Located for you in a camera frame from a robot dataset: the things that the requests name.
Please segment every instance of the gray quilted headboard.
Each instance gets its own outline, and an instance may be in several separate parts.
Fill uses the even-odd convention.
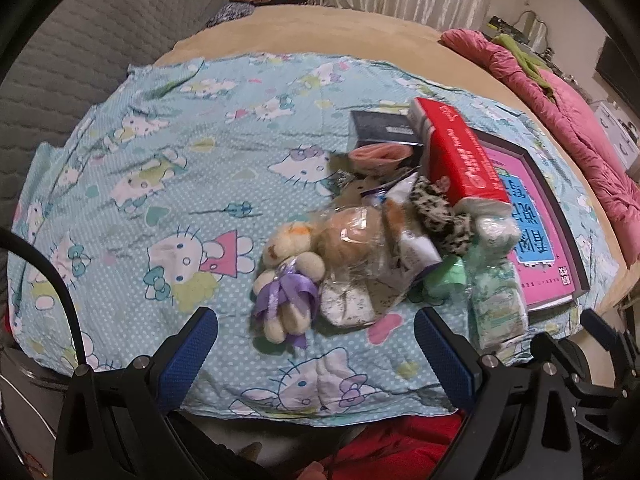
[[[93,104],[204,27],[226,0],[64,0],[0,86],[0,222],[10,226],[41,142],[62,146]],[[6,254],[0,255],[0,315]]]

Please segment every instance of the red tissue package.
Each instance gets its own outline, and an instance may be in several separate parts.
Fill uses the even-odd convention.
[[[417,97],[409,122],[422,137],[422,170],[456,213],[511,217],[511,202],[489,157],[454,107]]]

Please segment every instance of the folded green blanket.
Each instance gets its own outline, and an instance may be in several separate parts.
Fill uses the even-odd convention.
[[[539,68],[550,70],[542,60],[521,51],[516,40],[514,40],[507,34],[499,34],[493,39],[492,43],[503,46],[509,52],[511,52],[513,54],[513,57],[520,65],[520,68],[525,74],[527,74],[529,79],[535,81],[538,86],[542,88],[542,91],[550,100],[554,100],[554,90],[552,86],[546,82],[546,80],[540,75],[540,71],[538,70]]]

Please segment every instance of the screw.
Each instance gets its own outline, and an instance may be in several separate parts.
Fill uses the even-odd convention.
[[[89,367],[87,365],[79,365],[74,372],[78,377],[83,376],[85,373],[89,371]]]
[[[558,372],[556,365],[553,363],[544,363],[542,365],[542,369],[544,370],[545,374],[549,375],[555,375]]]
[[[149,366],[150,361],[151,359],[149,359],[149,357],[147,357],[146,355],[140,355],[133,359],[133,367],[136,370],[144,370]]]
[[[482,364],[487,368],[495,368],[500,364],[498,358],[495,355],[486,354],[482,356]]]

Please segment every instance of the hello kitty blanket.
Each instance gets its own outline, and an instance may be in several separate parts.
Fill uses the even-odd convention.
[[[426,304],[419,290],[368,328],[316,320],[306,349],[270,344],[250,323],[262,246],[278,225],[331,199],[330,153],[347,147],[350,111],[406,113],[417,95],[526,146],[578,240],[591,291],[500,353],[527,358],[535,333],[574,332],[617,271],[584,189],[524,113],[384,62],[261,54],[131,68],[64,148],[38,148],[14,232],[62,275],[96,370],[152,354],[199,305],[215,310],[218,340],[184,403],[193,413],[314,425],[445,413],[450,404],[413,335]],[[52,286],[13,255],[8,278],[20,346],[71,374],[76,356]],[[466,305],[437,309],[468,335]]]

